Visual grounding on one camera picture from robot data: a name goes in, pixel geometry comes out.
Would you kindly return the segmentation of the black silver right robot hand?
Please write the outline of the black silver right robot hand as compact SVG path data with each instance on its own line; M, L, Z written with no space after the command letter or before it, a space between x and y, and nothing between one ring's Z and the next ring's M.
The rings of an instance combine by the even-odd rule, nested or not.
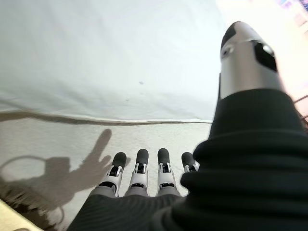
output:
M184 153L180 196L166 149L158 152L156 197L145 169L116 196L125 155L86 199L71 231L305 231L308 136L280 82L275 54L248 24L226 31L218 102L209 137Z

